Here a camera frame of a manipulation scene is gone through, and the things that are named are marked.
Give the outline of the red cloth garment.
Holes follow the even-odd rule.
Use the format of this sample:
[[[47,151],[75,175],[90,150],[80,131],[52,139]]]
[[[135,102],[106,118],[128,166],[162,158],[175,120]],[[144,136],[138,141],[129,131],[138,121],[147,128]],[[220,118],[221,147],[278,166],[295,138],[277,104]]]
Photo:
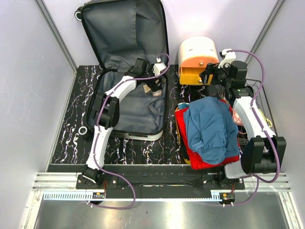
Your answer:
[[[188,147],[188,140],[187,140],[187,136],[186,136],[186,127],[185,127],[185,131],[183,133],[183,137],[184,137],[184,142],[185,142],[185,144],[187,145],[187,148],[188,148],[188,155],[189,155],[190,162],[191,162],[190,166],[194,170],[210,169],[210,168],[215,168],[215,167],[218,167],[218,166],[224,166],[224,165],[227,165],[229,163],[240,161],[239,155],[237,155],[237,156],[226,157],[223,162],[221,162],[219,164],[216,164],[216,165],[208,164],[208,163],[202,161],[202,158],[199,156],[198,153],[192,151]]]

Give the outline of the teal cream cartoon towel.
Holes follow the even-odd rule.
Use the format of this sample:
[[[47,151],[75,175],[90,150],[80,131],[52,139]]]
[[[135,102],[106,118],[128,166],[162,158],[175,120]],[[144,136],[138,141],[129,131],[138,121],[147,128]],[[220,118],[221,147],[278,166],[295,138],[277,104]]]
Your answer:
[[[178,109],[183,110],[189,108],[189,103],[179,103],[178,104]]]

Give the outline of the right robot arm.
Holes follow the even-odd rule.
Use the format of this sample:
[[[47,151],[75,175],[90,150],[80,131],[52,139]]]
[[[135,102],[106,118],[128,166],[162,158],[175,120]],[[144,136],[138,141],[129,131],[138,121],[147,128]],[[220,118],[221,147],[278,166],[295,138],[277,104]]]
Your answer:
[[[256,105],[258,91],[246,85],[247,64],[243,61],[231,63],[208,63],[200,73],[202,79],[211,78],[213,85],[225,89],[225,97],[239,115],[248,143],[239,162],[227,164],[224,173],[216,177],[218,187],[229,188],[235,178],[257,177],[259,174],[274,173],[273,183],[277,180],[286,149],[284,137],[277,136],[268,126]]]

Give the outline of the round cosmetic jar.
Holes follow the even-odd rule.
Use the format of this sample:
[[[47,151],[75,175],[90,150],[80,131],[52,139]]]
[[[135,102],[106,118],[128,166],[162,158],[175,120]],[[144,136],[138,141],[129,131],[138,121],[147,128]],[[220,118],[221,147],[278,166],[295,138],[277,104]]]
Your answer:
[[[162,89],[152,92],[152,95],[155,97],[161,96],[163,94]]]

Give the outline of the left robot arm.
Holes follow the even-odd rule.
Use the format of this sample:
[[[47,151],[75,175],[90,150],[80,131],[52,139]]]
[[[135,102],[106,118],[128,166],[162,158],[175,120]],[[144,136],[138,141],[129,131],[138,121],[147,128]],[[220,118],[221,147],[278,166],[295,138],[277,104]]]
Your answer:
[[[149,64],[146,59],[138,58],[122,77],[122,79],[110,90],[96,96],[94,103],[94,128],[93,143],[89,158],[82,171],[86,183],[93,189],[99,188],[103,183],[100,167],[104,166],[104,157],[107,143],[113,128],[120,117],[120,102],[133,91],[138,81],[155,82],[166,73],[169,66],[162,62],[161,57],[156,58],[155,64]]]

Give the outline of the beige cosmetic bottle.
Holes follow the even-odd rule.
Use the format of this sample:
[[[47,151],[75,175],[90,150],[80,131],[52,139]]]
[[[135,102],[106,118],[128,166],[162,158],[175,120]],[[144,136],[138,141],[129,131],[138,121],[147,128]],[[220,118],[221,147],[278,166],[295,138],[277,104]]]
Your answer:
[[[151,88],[147,84],[143,84],[143,89],[146,94],[152,92]]]

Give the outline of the white black space suitcase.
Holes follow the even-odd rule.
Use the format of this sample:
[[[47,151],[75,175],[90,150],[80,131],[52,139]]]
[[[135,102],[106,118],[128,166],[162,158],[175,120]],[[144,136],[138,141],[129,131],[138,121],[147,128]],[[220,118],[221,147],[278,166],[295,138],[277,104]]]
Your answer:
[[[94,128],[96,96],[113,88],[138,58],[155,64],[156,58],[169,65],[167,28],[163,4],[159,0],[92,0],[74,14],[80,21],[103,73],[94,88],[84,126]],[[113,137],[155,141],[163,133],[168,78],[162,75],[163,94],[145,93],[136,88],[120,102],[120,117]]]

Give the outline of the blue cloth garment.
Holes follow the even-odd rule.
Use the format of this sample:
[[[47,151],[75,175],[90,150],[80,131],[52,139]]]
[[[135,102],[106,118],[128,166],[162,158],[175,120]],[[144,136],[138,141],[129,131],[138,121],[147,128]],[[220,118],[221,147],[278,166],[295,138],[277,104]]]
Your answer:
[[[183,114],[188,147],[210,165],[239,155],[238,127],[230,106],[215,98],[204,97],[189,103]]]

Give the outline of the white orange drawer cabinet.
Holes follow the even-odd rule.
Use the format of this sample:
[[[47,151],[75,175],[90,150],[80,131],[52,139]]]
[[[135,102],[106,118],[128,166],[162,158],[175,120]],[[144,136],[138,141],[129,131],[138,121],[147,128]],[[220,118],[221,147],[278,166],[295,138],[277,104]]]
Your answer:
[[[184,40],[178,50],[178,75],[181,85],[210,85],[212,75],[200,77],[207,64],[218,63],[215,43],[205,36],[193,36]]]

